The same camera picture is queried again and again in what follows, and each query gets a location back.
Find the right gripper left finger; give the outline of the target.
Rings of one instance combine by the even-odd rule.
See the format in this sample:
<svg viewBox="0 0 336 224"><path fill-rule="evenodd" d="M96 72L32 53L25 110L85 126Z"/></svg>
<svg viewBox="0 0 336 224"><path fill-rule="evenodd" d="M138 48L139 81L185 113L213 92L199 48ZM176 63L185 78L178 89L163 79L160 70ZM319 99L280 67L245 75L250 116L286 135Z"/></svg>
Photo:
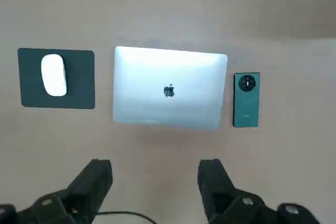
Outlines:
<svg viewBox="0 0 336 224"><path fill-rule="evenodd" d="M111 162L93 159L67 188L17 211L1 204L1 223L92 223L113 183Z"/></svg>

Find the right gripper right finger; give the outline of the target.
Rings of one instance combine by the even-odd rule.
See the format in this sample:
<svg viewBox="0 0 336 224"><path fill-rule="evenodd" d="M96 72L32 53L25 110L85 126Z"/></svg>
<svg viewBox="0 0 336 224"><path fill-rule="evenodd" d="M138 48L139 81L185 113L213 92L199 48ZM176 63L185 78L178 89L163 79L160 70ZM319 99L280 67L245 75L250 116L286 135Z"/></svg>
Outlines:
<svg viewBox="0 0 336 224"><path fill-rule="evenodd" d="M208 223L319 223L302 205L282 203L276 210L256 194L236 188L218 159L202 159L197 182Z"/></svg>

